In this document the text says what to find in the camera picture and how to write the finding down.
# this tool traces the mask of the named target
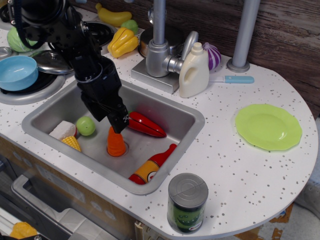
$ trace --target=green plate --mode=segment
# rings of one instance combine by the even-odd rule
[[[238,133],[250,144],[266,150],[287,150],[300,142],[302,129],[286,110],[269,104],[252,104],[235,117]]]

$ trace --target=wooden wall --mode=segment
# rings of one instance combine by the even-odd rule
[[[71,2],[92,12],[97,12],[97,2],[113,12],[130,11],[141,28],[151,27],[148,9],[152,0]],[[209,42],[232,57],[243,4],[243,0],[167,0],[166,23],[185,36],[191,30],[199,32],[200,42]],[[302,95],[313,116],[319,116],[320,1],[261,0],[248,61],[279,73]]]

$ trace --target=toy banana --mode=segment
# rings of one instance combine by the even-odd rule
[[[97,3],[95,5],[95,9],[97,9],[98,17],[102,22],[110,24],[114,27],[120,27],[122,23],[132,18],[132,14],[129,11],[109,11],[108,9],[102,7],[101,3]]]
[[[130,53],[139,45],[139,40],[134,32],[125,27],[120,27],[108,45],[108,51],[114,58]]]

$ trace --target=red chili pepper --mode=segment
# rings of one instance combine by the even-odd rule
[[[165,131],[142,114],[132,111],[129,113],[129,128],[154,137],[165,138]]]

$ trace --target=purple onion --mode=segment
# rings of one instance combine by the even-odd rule
[[[208,52],[209,70],[215,69],[221,62],[221,54],[217,47],[206,42],[202,48]]]

